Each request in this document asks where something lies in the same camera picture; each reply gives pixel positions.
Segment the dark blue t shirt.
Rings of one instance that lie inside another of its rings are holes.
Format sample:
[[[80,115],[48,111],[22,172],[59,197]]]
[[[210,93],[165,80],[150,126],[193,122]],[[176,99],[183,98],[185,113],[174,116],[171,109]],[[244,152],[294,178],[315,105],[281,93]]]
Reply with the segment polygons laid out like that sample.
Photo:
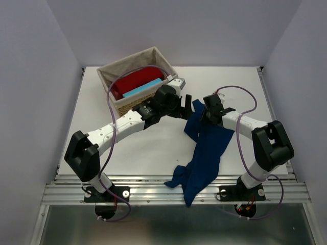
[[[187,207],[218,176],[221,157],[234,134],[233,130],[201,122],[204,104],[199,100],[192,104],[195,112],[184,127],[187,136],[196,142],[192,159],[186,166],[176,166],[172,180],[165,182],[169,188],[181,185]]]

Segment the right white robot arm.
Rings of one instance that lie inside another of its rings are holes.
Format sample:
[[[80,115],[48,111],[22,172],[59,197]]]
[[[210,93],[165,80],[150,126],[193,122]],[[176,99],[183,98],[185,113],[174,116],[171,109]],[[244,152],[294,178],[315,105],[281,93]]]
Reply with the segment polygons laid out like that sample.
[[[235,186],[241,199],[253,194],[253,188],[264,182],[278,166],[294,157],[294,149],[283,124],[274,120],[265,122],[239,113],[233,108],[224,108],[220,97],[212,94],[203,98],[202,120],[210,125],[232,130],[236,134],[238,150],[246,172]],[[240,135],[252,141],[254,163],[248,167],[243,156]]]

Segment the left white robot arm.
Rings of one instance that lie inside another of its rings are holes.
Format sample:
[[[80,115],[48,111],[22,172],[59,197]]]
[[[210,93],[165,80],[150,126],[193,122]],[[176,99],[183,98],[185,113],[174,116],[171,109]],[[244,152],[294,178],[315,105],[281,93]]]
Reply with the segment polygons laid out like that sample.
[[[64,155],[65,162],[78,178],[89,183],[102,201],[113,197],[113,183],[100,166],[100,157],[124,138],[157,124],[164,116],[189,119],[192,97],[182,97],[170,85],[162,85],[153,97],[134,106],[125,115],[88,133],[75,132]]]

